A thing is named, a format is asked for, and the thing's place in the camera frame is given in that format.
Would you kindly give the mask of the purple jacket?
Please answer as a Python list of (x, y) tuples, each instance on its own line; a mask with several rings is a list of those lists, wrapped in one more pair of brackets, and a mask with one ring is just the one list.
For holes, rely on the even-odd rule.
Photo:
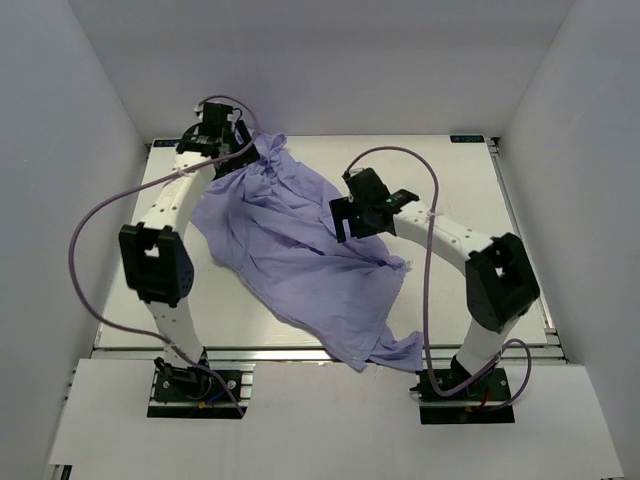
[(423, 338), (395, 339), (387, 318), (408, 263), (378, 237), (336, 239), (329, 203), (337, 188), (261, 134), (258, 161), (212, 181), (191, 221), (211, 257), (239, 275), (274, 316), (316, 337), (357, 371), (373, 362), (422, 368)]

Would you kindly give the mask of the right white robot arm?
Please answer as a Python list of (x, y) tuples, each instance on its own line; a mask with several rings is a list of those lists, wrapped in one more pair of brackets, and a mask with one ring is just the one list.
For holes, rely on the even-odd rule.
[(451, 362), (451, 384), (472, 399), (488, 385), (502, 346), (519, 319), (540, 296), (522, 240), (513, 233), (489, 236), (437, 214), (418, 195), (390, 192), (377, 173), (345, 173), (349, 195), (330, 202), (337, 241), (381, 233), (420, 245), (464, 277), (471, 323)]

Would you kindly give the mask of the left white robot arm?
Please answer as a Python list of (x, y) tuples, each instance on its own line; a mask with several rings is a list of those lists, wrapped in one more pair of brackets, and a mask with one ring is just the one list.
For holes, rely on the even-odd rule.
[(177, 387), (199, 399), (211, 387), (205, 349), (192, 319), (188, 296), (195, 267), (183, 237), (209, 184), (260, 158), (242, 119), (244, 105), (215, 95), (195, 108), (198, 122), (178, 141), (169, 177), (156, 200), (134, 225), (118, 235), (125, 280), (153, 317), (165, 345), (164, 362), (182, 368)]

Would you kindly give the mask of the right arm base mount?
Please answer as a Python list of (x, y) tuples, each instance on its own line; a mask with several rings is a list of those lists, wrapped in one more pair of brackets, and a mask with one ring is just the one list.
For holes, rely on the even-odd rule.
[(506, 371), (493, 367), (488, 373), (452, 396), (439, 395), (428, 371), (418, 374), (418, 382), (409, 389), (418, 402), (422, 425), (497, 425), (514, 424), (512, 394)]

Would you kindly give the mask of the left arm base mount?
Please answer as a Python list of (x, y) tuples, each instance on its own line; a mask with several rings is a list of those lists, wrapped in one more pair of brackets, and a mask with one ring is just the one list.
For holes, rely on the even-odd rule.
[(247, 410), (247, 372), (223, 369), (217, 378), (193, 367), (174, 367), (161, 357), (154, 367), (148, 418), (238, 420)]

